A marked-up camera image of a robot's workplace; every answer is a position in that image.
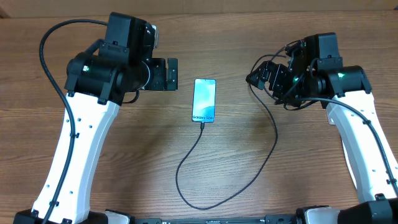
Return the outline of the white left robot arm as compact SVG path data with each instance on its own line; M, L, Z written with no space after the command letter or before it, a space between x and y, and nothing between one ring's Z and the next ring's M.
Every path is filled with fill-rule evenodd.
M16 213L15 223L133 223L115 210L93 212L93 177L106 135L126 93L175 91L176 58L155 58L158 28L117 12L106 34L67 65L67 80L57 93L65 116L52 165L33 207Z

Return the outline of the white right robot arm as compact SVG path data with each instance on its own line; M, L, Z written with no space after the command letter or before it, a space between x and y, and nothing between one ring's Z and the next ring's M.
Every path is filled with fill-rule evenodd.
M268 215L266 223L396 223L397 161L376 114L371 84L358 65L346 67L335 33L315 34L258 59L246 82L268 89L275 104L302 110L320 103L336 126L359 203L298 208L293 215Z

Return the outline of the blue screen smartphone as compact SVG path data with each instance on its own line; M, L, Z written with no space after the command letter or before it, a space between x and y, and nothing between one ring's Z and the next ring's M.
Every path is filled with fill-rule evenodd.
M216 80L200 79L194 81L192 121L213 123L215 120Z

